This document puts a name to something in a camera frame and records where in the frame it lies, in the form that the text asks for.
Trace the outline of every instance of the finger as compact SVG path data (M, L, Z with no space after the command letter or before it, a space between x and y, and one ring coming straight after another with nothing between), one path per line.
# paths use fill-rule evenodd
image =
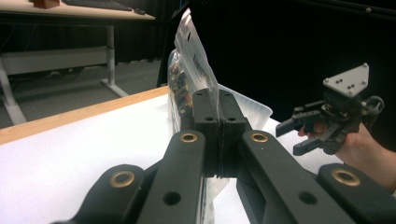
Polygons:
M308 133L306 136L308 136L308 138L311 137L320 137L322 135L322 133Z
M305 136L304 127L302 127L302 128L298 131L298 135L299 135L300 137Z
M326 123L323 122L315 122L314 125L314 133L324 133L326 132Z
M368 141L369 139L370 138L362 136L359 133L349 133L346 136L344 145L346 147L360 147L360 148L373 147L374 143Z

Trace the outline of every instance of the white table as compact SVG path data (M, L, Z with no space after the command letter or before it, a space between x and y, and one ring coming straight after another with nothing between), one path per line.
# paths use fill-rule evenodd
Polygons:
M166 88L0 130L0 223L68 220L110 167L146 169L160 160L171 136ZM277 124L268 119L263 130L275 135ZM303 140L296 132L278 138L289 152ZM321 150L295 159L314 173L340 162ZM230 179L214 200L217 224L248 223L235 185Z

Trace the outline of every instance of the plastic bag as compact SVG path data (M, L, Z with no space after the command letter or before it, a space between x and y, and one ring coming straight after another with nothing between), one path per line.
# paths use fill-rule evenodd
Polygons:
M172 134L180 131L183 120L192 117L192 95L208 88L219 120L219 84L206 58L201 40L192 23L190 9L184 12L177 28L176 48L168 58L168 114Z

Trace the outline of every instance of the gray table leg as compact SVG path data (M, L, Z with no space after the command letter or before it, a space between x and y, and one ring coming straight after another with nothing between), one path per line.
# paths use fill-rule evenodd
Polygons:
M14 95L12 94L12 90L8 81L7 72L3 66L3 61L1 57L0 57L0 83L4 93L4 97L3 97L4 106L6 107L6 110L8 112L9 117L12 120L12 123L15 125L26 122L26 118L23 115L20 106L15 101Z
M118 96L124 97L128 93L116 86L116 62L114 50L114 26L107 26L107 79L102 83L114 91Z

